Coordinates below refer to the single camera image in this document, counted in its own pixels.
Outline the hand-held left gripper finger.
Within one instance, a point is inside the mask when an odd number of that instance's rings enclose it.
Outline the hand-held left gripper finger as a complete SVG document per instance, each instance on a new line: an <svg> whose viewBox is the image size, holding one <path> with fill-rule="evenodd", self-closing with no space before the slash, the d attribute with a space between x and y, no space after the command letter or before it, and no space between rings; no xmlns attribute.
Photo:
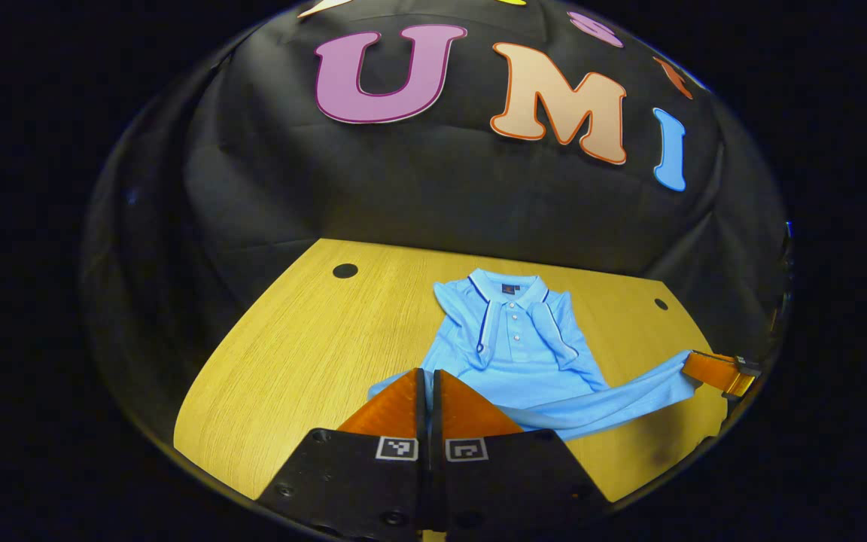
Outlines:
<svg viewBox="0 0 867 542"><path fill-rule="evenodd" d="M556 432L519 428L444 370L433 383L448 539L571 539L604 517L606 498Z"/></svg>
<svg viewBox="0 0 867 542"><path fill-rule="evenodd" d="M424 373L396 378L339 428L314 428L259 504L340 542L420 542Z"/></svg>

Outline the light blue T-shirt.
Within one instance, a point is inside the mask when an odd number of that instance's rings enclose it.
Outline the light blue T-shirt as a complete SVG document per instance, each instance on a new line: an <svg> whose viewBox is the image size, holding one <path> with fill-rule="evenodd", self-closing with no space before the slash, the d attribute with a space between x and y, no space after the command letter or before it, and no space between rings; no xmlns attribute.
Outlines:
<svg viewBox="0 0 867 542"><path fill-rule="evenodd" d="M685 351L627 383L608 384L570 292L554 291L540 276L475 269L436 282L433 294L444 317L423 371L454 375L524 430L582 438L690 399L701 385L683 371Z"/></svg>

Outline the black backdrop cloth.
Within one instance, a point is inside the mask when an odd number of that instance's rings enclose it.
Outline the black backdrop cloth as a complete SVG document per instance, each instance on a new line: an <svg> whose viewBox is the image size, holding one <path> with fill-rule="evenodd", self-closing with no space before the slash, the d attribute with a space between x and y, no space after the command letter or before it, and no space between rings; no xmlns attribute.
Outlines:
<svg viewBox="0 0 867 542"><path fill-rule="evenodd" d="M611 164L496 133L508 62L622 86ZM780 189L746 127L669 55L571 0L352 0L282 11L131 120L87 209L80 291L120 407L172 445L209 355L323 238L664 282L718 350L760 357L791 291Z"/></svg>

